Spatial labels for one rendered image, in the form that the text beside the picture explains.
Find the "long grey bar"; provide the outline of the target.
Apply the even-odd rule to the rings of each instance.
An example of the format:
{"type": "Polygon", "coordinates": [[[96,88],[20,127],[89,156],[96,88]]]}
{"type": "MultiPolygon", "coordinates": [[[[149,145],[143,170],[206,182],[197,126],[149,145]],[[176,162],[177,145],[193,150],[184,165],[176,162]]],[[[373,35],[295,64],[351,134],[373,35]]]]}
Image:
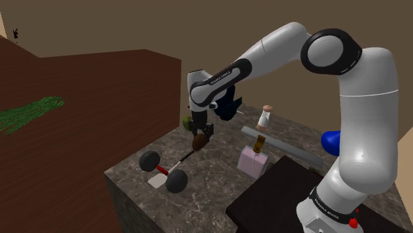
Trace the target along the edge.
{"type": "Polygon", "coordinates": [[[241,132],[244,133],[245,135],[251,136],[252,138],[257,138],[259,135],[263,136],[265,138],[265,142],[277,149],[279,149],[282,152],[285,152],[296,159],[300,159],[307,164],[316,167],[318,169],[322,169],[324,165],[324,160],[322,158],[319,158],[313,154],[310,154],[308,152],[305,152],[304,150],[301,150],[297,147],[294,147],[286,142],[280,141],[278,139],[274,139],[262,132],[256,131],[248,126],[243,126],[241,129],[241,132]]]}

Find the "blue rounded object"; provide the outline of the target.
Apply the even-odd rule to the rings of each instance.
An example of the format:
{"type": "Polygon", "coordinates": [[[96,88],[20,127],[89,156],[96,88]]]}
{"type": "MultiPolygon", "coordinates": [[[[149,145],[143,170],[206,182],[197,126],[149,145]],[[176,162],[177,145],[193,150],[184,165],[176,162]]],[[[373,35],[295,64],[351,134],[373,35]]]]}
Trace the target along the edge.
{"type": "Polygon", "coordinates": [[[339,156],[340,154],[340,134],[340,130],[327,131],[321,137],[323,149],[333,156],[339,156]]]}

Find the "dark robot stand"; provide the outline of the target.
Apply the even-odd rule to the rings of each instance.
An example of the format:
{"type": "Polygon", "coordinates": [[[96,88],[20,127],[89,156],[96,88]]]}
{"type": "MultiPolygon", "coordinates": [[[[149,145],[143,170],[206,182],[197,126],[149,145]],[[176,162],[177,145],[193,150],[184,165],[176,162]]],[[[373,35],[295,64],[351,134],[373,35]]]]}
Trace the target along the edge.
{"type": "Polygon", "coordinates": [[[407,233],[363,205],[334,163],[325,177],[283,156],[226,209],[236,233],[407,233]]]}

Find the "black angular object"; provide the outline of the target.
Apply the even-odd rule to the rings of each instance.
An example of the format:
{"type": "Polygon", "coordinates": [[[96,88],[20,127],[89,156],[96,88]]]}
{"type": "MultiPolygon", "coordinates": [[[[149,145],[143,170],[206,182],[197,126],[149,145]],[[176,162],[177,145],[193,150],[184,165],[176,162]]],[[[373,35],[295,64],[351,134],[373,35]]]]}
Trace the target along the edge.
{"type": "Polygon", "coordinates": [[[214,110],[215,114],[220,117],[221,120],[229,121],[237,113],[238,107],[242,104],[242,97],[234,99],[236,87],[230,86],[226,90],[226,94],[216,101],[218,107],[214,110]]]}

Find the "clear shaker with tan cap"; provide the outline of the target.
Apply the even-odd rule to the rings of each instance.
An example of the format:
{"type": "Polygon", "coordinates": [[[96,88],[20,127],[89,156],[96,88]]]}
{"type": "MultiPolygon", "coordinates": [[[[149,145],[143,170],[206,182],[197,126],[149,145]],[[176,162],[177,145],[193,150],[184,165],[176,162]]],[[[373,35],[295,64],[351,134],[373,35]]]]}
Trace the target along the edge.
{"type": "Polygon", "coordinates": [[[262,109],[263,111],[259,118],[256,128],[259,131],[263,132],[263,131],[266,131],[267,129],[267,126],[269,123],[269,116],[271,114],[271,111],[273,110],[273,107],[271,105],[264,105],[262,109]]]}

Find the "brown egg-shaped object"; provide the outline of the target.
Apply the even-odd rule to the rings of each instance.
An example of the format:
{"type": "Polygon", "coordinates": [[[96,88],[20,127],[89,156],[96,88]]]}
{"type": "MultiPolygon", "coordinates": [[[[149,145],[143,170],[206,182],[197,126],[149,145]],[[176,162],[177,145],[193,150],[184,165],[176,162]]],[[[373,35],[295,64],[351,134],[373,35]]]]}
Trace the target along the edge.
{"type": "Polygon", "coordinates": [[[207,145],[207,143],[208,143],[208,139],[204,134],[202,133],[197,134],[196,136],[193,137],[193,141],[192,141],[193,151],[201,150],[207,145]]]}

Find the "green plant leaves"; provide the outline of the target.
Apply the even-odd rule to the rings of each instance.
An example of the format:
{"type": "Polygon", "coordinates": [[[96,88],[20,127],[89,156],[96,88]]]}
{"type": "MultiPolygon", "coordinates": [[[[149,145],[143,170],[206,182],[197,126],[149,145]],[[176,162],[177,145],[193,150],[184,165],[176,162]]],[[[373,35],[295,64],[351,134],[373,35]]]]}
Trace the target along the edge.
{"type": "Polygon", "coordinates": [[[43,97],[23,107],[0,111],[0,132],[10,136],[30,121],[45,115],[47,112],[62,107],[65,100],[61,97],[43,97]]]}

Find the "pink perfume bottle, gold cap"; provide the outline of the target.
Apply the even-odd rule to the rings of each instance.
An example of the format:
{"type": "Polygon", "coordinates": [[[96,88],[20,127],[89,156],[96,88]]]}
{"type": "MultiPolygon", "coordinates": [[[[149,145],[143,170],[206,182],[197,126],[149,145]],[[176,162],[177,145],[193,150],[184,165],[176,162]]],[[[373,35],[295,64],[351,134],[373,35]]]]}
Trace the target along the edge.
{"type": "Polygon", "coordinates": [[[264,143],[265,137],[258,135],[253,147],[245,146],[240,154],[237,169],[254,179],[258,179],[268,162],[268,156],[261,152],[264,143]]]}

